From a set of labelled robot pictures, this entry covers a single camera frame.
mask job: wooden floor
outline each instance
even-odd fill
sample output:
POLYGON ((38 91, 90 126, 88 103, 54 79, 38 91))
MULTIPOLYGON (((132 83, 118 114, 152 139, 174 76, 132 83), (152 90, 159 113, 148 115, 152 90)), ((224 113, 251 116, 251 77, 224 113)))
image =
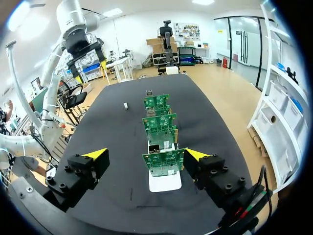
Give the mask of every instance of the wooden floor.
MULTIPOLYGON (((246 160, 252 182, 257 182, 261 166, 265 165, 268 171, 269 186, 271 189, 275 189, 275 177, 270 160, 261 156, 246 128, 257 106, 261 92, 235 72, 217 67, 215 64, 185 66, 181 67, 180 71, 187 72, 187 75, 197 84, 223 118, 246 160)), ((141 75, 147 77, 157 76, 157 69, 151 67, 134 71, 134 79, 139 78, 141 75)), ((110 83, 117 83, 116 80, 111 80, 112 76, 109 76, 110 83)), ((93 89, 81 105, 87 108, 103 88, 108 85, 107 80, 102 78, 93 80, 90 83, 93 89)), ((274 210, 277 207, 277 202, 278 197, 276 194, 272 196, 274 210)), ((266 221, 267 216, 268 205, 258 215, 260 220, 258 227, 266 221)))

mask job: glass wall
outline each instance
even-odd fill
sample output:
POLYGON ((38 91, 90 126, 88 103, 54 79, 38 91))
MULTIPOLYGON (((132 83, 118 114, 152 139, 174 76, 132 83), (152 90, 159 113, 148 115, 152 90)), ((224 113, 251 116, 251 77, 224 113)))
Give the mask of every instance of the glass wall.
MULTIPOLYGON (((262 91, 268 68, 268 34, 262 17, 234 16, 215 19, 217 58, 228 60, 228 68, 262 91)), ((276 23, 270 20, 271 26, 276 23)), ((280 61, 281 45, 272 34, 272 61, 280 61)), ((271 73, 270 79, 277 74, 271 73)))
POLYGON ((261 55, 260 30, 257 18, 230 18, 232 36, 231 69, 256 86, 261 55))
POLYGON ((229 68, 229 55, 230 55, 230 34, 228 19, 215 20, 215 30, 216 30, 216 47, 217 47, 217 58, 222 60, 227 59, 227 66, 229 68))

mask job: red fire extinguisher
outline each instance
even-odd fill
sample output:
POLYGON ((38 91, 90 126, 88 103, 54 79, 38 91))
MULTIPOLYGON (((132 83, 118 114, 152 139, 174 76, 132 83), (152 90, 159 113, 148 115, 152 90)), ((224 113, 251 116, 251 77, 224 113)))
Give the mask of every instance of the red fire extinguisher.
POLYGON ((223 68, 227 69, 227 58, 224 57, 223 59, 223 68))

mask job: black tabletop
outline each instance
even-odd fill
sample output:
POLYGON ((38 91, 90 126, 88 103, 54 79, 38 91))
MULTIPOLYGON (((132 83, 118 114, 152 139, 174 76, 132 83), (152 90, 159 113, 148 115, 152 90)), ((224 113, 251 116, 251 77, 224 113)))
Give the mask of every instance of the black tabletop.
POLYGON ((224 212, 198 191, 186 170, 182 187, 169 192, 149 191, 147 137, 142 123, 146 90, 169 94, 177 114, 179 147, 218 154, 228 167, 252 186, 242 153, 213 105, 186 75, 143 78, 107 86, 77 127, 62 160, 75 153, 109 149, 110 166, 94 190, 89 190, 68 214, 98 227, 135 233, 202 235, 217 228, 224 212), (127 102, 129 109, 124 109, 127 102))

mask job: person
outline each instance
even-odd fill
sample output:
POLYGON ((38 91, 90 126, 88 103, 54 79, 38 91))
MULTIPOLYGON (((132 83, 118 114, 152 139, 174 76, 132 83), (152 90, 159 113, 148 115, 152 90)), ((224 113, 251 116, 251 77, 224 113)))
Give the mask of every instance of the person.
MULTIPOLYGON (((4 123, 9 121, 12 116, 13 103, 11 100, 7 101, 8 106, 6 112, 0 108, 0 133, 10 136, 11 133, 6 129, 4 123)), ((10 169, 18 177, 31 177, 32 173, 29 171, 35 171, 40 175, 45 177, 45 169, 39 166, 39 162, 35 158, 21 156, 13 157, 11 154, 8 154, 8 160, 10 164, 10 169)))

